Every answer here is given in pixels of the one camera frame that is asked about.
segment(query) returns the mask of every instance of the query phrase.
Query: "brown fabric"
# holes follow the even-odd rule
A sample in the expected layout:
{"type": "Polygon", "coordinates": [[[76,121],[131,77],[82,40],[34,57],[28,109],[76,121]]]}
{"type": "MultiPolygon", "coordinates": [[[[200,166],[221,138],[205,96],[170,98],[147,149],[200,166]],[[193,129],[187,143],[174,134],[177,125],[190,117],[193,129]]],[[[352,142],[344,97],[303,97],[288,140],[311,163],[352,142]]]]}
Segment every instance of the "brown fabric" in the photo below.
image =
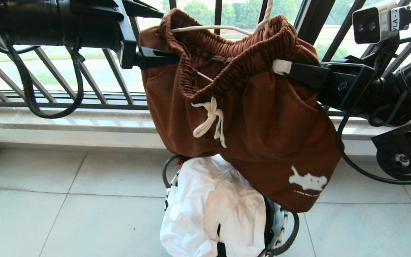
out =
{"type": "Polygon", "coordinates": [[[291,184],[291,167],[299,176],[309,173],[329,181],[340,159],[336,130],[317,104],[317,94],[275,74],[272,62],[319,65],[315,49],[297,38],[284,16],[269,21],[264,41],[262,30],[236,42],[207,30],[171,31],[187,26],[199,23],[172,10],[159,26],[140,33],[142,46],[180,57],[178,64],[142,71],[148,107],[164,144],[184,156],[220,153],[266,197],[289,211],[308,211],[321,191],[291,184]],[[191,104],[210,102],[212,96],[224,112],[227,148],[213,137],[216,121],[204,136],[193,136],[207,119],[207,110],[191,104]]]}

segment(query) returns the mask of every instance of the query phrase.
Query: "elastic waistband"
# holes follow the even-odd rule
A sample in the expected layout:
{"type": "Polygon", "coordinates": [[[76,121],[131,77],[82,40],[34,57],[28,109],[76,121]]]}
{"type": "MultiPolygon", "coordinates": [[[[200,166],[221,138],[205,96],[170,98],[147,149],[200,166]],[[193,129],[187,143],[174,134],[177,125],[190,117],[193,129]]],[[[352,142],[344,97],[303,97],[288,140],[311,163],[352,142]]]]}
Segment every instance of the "elastic waistband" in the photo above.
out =
{"type": "Polygon", "coordinates": [[[267,71],[275,59],[290,60],[300,45],[296,29],[283,15],[269,20],[269,34],[262,40],[264,28],[258,33],[239,41],[228,41],[211,33],[209,30],[177,32],[173,29],[188,26],[200,26],[194,18],[179,9],[173,9],[165,16],[159,26],[172,52],[180,55],[178,64],[179,90],[183,97],[193,103],[210,101],[212,96],[223,97],[243,78],[267,71]],[[194,69],[191,55],[194,49],[200,49],[210,57],[222,57],[231,60],[212,83],[204,88],[197,88],[194,83],[194,69]]]}

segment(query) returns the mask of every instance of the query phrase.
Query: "drawstring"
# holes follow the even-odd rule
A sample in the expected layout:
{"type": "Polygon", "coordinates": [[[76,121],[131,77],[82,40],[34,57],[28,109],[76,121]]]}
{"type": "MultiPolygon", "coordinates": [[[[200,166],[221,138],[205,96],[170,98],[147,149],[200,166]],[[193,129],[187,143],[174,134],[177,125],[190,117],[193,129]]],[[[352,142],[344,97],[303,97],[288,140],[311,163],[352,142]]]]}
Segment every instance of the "drawstring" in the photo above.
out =
{"type": "Polygon", "coordinates": [[[217,100],[215,97],[212,96],[212,99],[210,102],[205,102],[203,104],[191,104],[194,107],[204,107],[207,110],[207,120],[205,120],[204,123],[199,125],[194,131],[193,131],[193,136],[196,138],[199,138],[203,136],[207,131],[210,130],[212,127],[212,124],[215,122],[218,116],[218,122],[217,126],[215,127],[215,135],[214,138],[220,138],[220,142],[222,143],[222,146],[226,148],[225,144],[225,135],[223,133],[223,121],[224,121],[224,115],[223,111],[220,109],[217,109],[217,100]]]}

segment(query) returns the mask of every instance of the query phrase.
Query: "white garment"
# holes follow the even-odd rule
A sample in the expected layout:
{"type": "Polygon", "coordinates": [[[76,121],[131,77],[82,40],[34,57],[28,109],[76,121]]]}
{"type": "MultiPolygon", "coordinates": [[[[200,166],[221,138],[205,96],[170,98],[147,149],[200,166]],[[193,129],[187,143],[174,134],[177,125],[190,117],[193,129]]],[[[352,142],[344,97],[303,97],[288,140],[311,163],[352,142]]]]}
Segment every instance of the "white garment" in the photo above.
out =
{"type": "Polygon", "coordinates": [[[256,257],[264,247],[262,195],[221,156],[186,161],[172,186],[161,226],[161,244],[173,257],[256,257]],[[220,236],[217,234],[220,224],[220,236]]]}

